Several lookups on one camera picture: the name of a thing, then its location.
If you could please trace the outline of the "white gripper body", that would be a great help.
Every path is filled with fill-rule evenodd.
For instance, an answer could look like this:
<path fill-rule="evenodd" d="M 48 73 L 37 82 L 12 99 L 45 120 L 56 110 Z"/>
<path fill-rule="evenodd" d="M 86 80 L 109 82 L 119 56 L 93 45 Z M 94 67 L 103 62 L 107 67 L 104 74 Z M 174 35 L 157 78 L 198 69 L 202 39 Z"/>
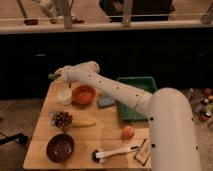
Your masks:
<path fill-rule="evenodd" d="M 70 70 L 70 66 L 64 66 L 55 71 L 55 74 L 60 77 L 63 82 L 71 83 L 71 80 L 68 76 Z"/>

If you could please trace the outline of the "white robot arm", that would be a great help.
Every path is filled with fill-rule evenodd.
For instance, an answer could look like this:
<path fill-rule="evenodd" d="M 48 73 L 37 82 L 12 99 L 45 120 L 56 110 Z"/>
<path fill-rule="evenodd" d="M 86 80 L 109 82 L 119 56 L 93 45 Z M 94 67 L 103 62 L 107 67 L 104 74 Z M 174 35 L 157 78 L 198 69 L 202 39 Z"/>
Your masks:
<path fill-rule="evenodd" d="M 174 88 L 145 90 L 98 74 L 99 65 L 84 62 L 55 71 L 70 84 L 79 81 L 115 98 L 149 119 L 152 171 L 201 171 L 193 112 L 186 96 Z"/>

